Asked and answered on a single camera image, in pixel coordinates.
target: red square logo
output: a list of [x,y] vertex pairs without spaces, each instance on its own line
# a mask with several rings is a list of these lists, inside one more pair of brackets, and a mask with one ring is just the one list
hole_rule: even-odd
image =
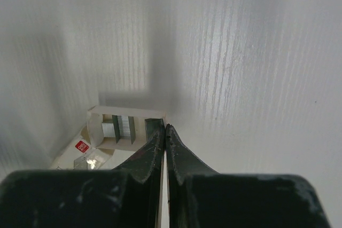
[[75,145],[75,147],[77,148],[77,149],[79,149],[81,152],[86,152],[87,151],[87,149],[89,149],[89,146],[88,145],[86,145],[84,142],[82,142],[82,141],[79,141],[76,145]]

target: red sticker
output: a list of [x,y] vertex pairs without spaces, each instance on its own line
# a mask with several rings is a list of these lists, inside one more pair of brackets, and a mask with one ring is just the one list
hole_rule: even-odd
[[75,147],[77,148],[77,149],[79,149],[81,152],[86,152],[87,151],[87,149],[89,149],[89,146],[88,145],[86,145],[84,142],[82,142],[82,141],[79,141],[76,145],[75,145]]

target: white surface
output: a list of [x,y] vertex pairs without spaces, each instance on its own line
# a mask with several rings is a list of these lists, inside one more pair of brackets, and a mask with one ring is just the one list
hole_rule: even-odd
[[162,109],[217,171],[303,175],[342,226],[342,0],[0,7],[2,177],[47,168],[99,101]]

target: open box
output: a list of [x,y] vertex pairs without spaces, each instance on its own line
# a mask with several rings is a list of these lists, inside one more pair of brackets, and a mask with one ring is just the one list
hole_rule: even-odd
[[90,143],[101,149],[137,151],[148,141],[166,112],[94,106],[87,112]]

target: red label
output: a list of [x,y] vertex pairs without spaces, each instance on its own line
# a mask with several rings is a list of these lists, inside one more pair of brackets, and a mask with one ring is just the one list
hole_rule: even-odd
[[86,152],[87,151],[87,149],[89,149],[89,146],[88,145],[86,145],[84,142],[82,142],[82,141],[79,141],[76,145],[75,145],[75,147],[77,148],[77,149],[79,149],[81,152]]

